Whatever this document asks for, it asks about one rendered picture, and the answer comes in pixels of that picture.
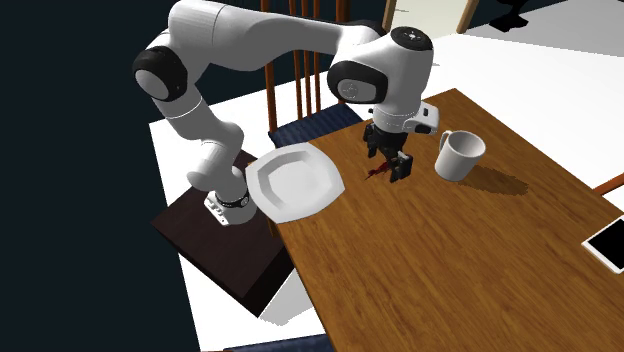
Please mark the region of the wooden chair blue cushion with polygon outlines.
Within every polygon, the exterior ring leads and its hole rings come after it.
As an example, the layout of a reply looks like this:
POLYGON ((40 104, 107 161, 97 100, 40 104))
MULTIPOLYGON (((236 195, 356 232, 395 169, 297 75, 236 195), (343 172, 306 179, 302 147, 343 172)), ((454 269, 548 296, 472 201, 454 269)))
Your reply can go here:
POLYGON ((282 126, 277 121, 274 64, 270 62, 264 67, 268 136, 276 148, 309 142, 362 122, 342 100, 336 105, 321 108, 318 52, 294 50, 292 56, 297 119, 282 126))

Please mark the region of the white square plate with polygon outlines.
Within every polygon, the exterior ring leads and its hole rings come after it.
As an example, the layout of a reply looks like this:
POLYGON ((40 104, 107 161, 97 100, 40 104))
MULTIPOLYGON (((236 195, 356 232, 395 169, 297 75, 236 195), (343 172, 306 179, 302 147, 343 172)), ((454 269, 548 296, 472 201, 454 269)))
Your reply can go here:
POLYGON ((276 224, 315 215, 345 191, 330 157, 308 142, 265 154, 245 174, 252 200, 276 224))

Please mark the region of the dark robot stand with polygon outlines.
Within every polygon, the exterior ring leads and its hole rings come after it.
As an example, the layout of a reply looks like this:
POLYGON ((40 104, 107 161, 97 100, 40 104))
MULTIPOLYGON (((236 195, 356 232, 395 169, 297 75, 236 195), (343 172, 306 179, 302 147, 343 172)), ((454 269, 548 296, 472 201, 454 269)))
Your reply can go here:
POLYGON ((185 259, 258 317, 294 269, 281 239, 258 211, 241 225, 223 226, 204 206, 207 194, 189 188, 151 224, 185 259))

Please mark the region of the brown wooden table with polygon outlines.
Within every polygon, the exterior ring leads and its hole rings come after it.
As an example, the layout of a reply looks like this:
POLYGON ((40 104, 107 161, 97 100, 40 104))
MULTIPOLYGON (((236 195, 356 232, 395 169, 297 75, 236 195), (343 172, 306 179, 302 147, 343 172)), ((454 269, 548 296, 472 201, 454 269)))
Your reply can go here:
POLYGON ((335 352, 624 352, 624 274, 583 247, 619 209, 460 91, 430 103, 486 143, 464 180, 413 135, 391 182, 354 125, 315 142, 344 193, 279 228, 335 352))

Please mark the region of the white tablet black screen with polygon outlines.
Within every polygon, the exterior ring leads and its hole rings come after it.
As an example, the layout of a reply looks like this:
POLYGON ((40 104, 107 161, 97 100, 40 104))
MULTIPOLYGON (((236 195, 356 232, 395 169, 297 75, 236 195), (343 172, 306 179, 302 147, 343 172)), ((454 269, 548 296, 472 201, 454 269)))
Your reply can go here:
POLYGON ((624 215, 584 240, 582 247, 614 274, 624 273, 624 215))

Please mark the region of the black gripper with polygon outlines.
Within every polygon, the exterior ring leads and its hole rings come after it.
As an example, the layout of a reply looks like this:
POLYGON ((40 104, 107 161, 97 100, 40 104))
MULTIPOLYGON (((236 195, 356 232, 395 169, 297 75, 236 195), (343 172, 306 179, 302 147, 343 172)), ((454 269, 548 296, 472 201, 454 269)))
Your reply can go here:
POLYGON ((391 183, 406 178, 411 174, 413 157, 401 151, 407 137, 408 134, 405 132, 385 132, 374 123, 369 123, 365 126, 363 141, 367 144, 367 156, 373 158, 380 151, 389 160, 391 183))

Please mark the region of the white mug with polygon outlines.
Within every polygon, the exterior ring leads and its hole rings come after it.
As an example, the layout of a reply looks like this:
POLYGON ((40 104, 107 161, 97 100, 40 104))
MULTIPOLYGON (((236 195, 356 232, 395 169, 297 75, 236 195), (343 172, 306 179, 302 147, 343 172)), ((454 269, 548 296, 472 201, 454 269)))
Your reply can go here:
POLYGON ((463 180, 486 152, 481 137, 469 131, 444 131, 434 165, 436 173, 451 182, 463 180))

